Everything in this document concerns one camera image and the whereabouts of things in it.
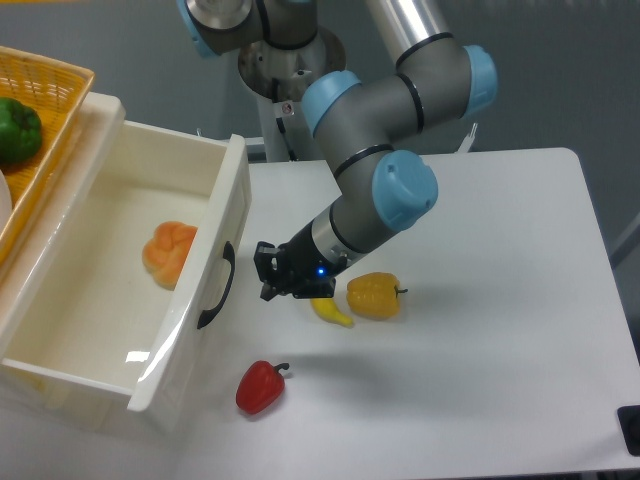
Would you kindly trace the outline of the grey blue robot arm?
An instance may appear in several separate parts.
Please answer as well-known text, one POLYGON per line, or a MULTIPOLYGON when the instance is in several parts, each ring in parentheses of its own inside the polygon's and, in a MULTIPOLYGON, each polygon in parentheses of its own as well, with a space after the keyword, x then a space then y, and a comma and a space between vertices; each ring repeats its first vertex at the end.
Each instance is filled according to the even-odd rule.
POLYGON ((182 1, 200 54, 237 51, 245 85, 274 107, 292 103, 333 174, 339 197, 288 242, 257 245, 261 296, 329 298, 335 279, 412 227, 436 203, 433 171, 399 140, 491 104, 497 72, 481 47, 462 46, 434 1, 371 1, 395 63, 371 84, 344 67, 314 1, 182 1))

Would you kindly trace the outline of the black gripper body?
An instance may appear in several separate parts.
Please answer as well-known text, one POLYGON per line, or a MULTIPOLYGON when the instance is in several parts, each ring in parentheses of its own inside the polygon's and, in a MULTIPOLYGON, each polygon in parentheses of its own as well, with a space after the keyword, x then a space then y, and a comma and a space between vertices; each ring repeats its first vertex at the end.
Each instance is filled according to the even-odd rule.
POLYGON ((336 281, 332 264, 319 252, 310 227, 280 245, 285 273, 282 294, 296 299, 332 298, 336 281))

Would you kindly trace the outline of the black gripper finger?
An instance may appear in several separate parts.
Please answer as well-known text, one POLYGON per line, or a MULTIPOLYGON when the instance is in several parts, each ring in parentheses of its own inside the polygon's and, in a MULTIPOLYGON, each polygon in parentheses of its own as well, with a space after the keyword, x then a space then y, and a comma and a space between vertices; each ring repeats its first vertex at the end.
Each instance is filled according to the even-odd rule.
POLYGON ((260 298, 271 301, 277 296, 286 296, 292 292, 295 283, 290 278, 271 279, 263 283, 260 298))
POLYGON ((282 249, 271 243, 259 241, 253 256, 261 281, 279 281, 281 278, 280 257, 282 249))

